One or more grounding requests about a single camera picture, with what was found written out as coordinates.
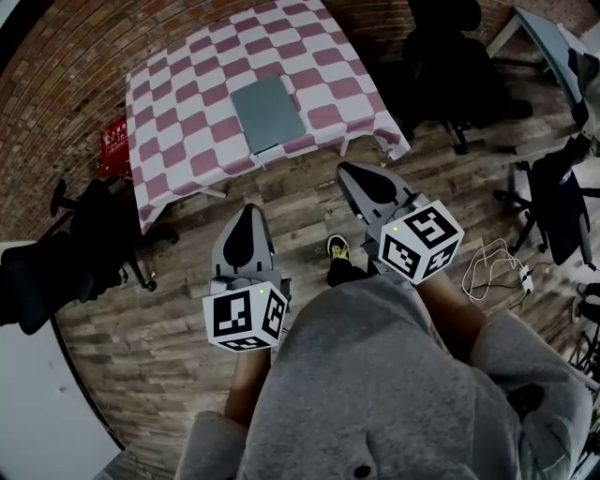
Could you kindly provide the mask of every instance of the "button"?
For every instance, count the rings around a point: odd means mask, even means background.
[[[354,476],[356,478],[367,478],[371,473],[371,468],[367,465],[361,465],[354,470]]]

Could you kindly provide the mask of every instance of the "red sign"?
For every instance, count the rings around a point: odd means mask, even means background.
[[[102,165],[98,172],[108,176],[131,176],[128,123],[124,116],[100,132]]]

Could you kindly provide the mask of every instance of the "red brick wall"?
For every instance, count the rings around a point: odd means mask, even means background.
[[[125,74],[216,19],[264,0],[56,0],[0,76],[0,240],[38,238],[52,223],[61,177],[79,195],[95,177],[98,131],[124,112]],[[516,0],[581,33],[588,0]],[[325,0],[365,61],[401,56],[413,29],[405,0]],[[480,0],[476,35],[493,38],[510,16]]]

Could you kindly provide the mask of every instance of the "shoe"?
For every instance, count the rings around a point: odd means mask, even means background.
[[[348,242],[346,242],[346,239],[341,235],[331,235],[327,239],[327,253],[331,260],[349,260],[350,249],[348,247]]]
[[[579,318],[581,314],[579,313],[579,303],[581,301],[578,298],[573,299],[573,303],[571,304],[571,323],[577,324],[579,322]]]
[[[588,294],[585,293],[588,286],[585,283],[578,283],[575,290],[577,291],[577,295],[579,295],[583,300],[588,298]]]

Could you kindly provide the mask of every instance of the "checkered tablecloth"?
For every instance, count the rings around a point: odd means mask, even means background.
[[[230,93],[281,77],[307,133],[251,155]],[[277,0],[213,23],[127,75],[127,131],[145,233],[164,207],[279,158],[374,135],[409,150],[353,46],[319,0]]]

